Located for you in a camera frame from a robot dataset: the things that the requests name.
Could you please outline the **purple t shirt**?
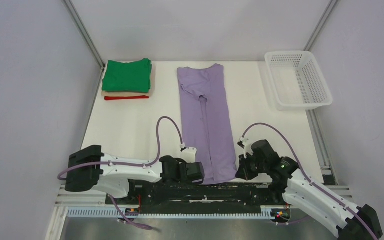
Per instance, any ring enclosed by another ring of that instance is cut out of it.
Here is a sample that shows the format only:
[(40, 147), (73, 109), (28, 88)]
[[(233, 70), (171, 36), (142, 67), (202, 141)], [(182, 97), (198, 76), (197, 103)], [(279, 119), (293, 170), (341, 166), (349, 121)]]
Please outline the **purple t shirt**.
[(225, 89), (224, 66), (177, 69), (182, 137), (197, 150), (205, 185), (236, 177), (236, 152)]

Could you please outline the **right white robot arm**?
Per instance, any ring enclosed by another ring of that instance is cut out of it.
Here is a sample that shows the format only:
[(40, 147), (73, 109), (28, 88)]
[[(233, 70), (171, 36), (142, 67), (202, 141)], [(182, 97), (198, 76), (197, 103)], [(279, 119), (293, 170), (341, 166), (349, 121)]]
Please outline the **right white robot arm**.
[(248, 143), (241, 137), (237, 144), (243, 154), (236, 177), (248, 181), (267, 174), (272, 179), (268, 196), (273, 203), (300, 209), (339, 240), (379, 240), (383, 236), (374, 208), (359, 206), (317, 183), (297, 161), (280, 157), (267, 140)]

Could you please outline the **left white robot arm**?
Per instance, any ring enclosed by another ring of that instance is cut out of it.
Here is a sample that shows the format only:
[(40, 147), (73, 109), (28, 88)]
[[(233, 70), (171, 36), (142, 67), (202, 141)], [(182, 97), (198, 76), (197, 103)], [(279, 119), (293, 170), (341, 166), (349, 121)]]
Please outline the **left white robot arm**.
[(67, 170), (58, 178), (65, 182), (67, 192), (99, 191), (131, 204), (137, 198), (137, 190), (130, 186), (130, 180), (201, 184), (205, 171), (200, 162), (169, 155), (157, 161), (129, 159), (103, 153), (100, 145), (91, 145), (71, 154)]

